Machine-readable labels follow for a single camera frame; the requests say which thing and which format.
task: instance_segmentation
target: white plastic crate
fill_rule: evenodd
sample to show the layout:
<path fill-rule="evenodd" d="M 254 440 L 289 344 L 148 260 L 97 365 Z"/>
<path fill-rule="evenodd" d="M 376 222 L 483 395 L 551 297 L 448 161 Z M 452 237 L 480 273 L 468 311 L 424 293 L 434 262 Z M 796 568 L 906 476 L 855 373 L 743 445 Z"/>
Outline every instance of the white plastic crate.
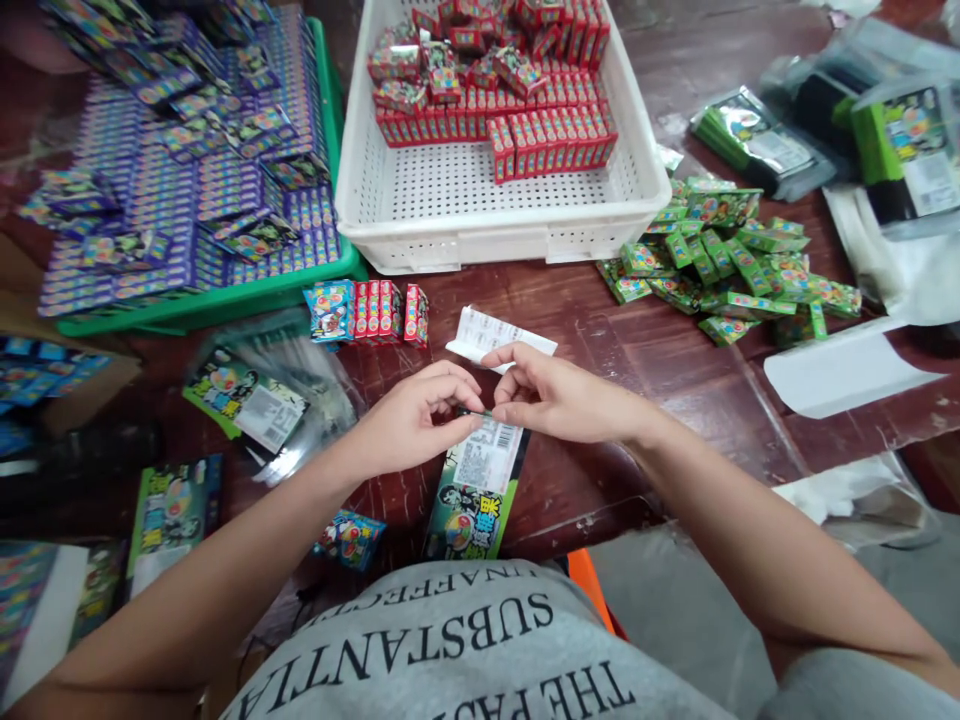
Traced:
<path fill-rule="evenodd" d="M 670 200 L 620 33 L 600 68 L 620 134 L 607 167 L 496 185 L 488 142 L 390 148 L 376 123 L 367 56 L 384 28 L 438 0 L 367 0 L 353 64 L 336 210 L 340 232 L 385 275 L 469 263 L 617 256 Z"/>

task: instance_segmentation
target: green plastic tray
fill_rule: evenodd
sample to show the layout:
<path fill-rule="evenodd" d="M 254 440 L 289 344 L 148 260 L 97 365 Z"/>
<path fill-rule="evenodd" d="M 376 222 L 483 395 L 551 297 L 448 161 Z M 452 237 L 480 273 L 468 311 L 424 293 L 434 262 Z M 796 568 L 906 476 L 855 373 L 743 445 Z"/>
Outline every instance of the green plastic tray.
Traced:
<path fill-rule="evenodd" d="M 322 122 L 327 138 L 327 154 L 333 189 L 336 190 L 340 167 L 340 143 L 343 141 L 343 90 L 327 48 L 323 24 L 308 18 L 317 49 L 317 75 L 323 96 Z M 186 335 L 191 330 L 221 325 L 241 318 L 304 302 L 302 288 L 321 280 L 350 278 L 366 280 L 367 269 L 360 253 L 345 237 L 340 237 L 340 259 L 298 272 L 264 278 L 235 287 L 220 288 L 202 295 L 171 300 L 130 312 L 75 321 L 69 318 L 57 323 L 67 337 L 86 337 L 108 332 L 152 332 L 164 335 Z"/>

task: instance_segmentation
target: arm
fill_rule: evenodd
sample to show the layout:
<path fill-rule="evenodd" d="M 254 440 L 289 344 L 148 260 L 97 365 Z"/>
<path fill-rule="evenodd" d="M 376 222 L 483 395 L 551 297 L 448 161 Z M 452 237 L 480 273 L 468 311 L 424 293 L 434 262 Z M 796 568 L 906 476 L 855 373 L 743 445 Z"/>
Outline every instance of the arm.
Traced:
<path fill-rule="evenodd" d="M 763 635 L 777 677 L 822 647 L 876 655 L 960 696 L 946 651 L 802 512 L 652 403 L 515 344 L 494 417 L 577 442 L 623 444 Z"/>
<path fill-rule="evenodd" d="M 481 420 L 476 380 L 440 362 L 394 387 L 345 437 L 202 542 L 85 639 L 11 718 L 190 717 L 341 503 L 366 478 L 419 465 Z M 391 438 L 391 443 L 383 442 Z"/>

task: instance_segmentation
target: person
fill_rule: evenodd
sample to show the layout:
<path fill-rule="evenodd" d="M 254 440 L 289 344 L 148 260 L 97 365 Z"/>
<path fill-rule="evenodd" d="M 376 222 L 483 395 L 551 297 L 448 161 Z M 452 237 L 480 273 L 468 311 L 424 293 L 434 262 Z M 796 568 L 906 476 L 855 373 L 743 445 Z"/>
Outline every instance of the person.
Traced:
<path fill-rule="evenodd" d="M 763 718 L 960 717 L 945 650 L 805 515 L 654 404 L 523 344 L 493 416 L 620 443 L 763 636 L 779 692 Z M 227 523 L 74 649 L 11 718 L 189 717 L 211 677 L 367 478 L 416 466 L 480 425 L 469 372 L 439 362 Z M 309 620 L 223 718 L 729 717 L 607 632 L 556 569 L 524 560 L 398 570 Z"/>

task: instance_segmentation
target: hand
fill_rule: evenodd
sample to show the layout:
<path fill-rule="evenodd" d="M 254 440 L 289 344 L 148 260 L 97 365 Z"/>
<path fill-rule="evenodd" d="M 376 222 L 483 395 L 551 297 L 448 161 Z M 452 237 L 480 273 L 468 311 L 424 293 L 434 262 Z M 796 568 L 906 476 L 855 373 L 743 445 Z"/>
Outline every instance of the hand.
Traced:
<path fill-rule="evenodd" d="M 485 367 L 515 362 L 494 391 L 493 417 L 572 442 L 626 442 L 656 408 L 629 390 L 526 343 L 484 356 Z"/>
<path fill-rule="evenodd" d="M 480 386 L 449 360 L 401 380 L 349 433 L 330 448 L 328 460 L 351 483 L 416 467 L 446 452 L 483 425 L 476 415 L 435 426 L 432 415 L 452 416 L 463 405 L 482 413 Z"/>

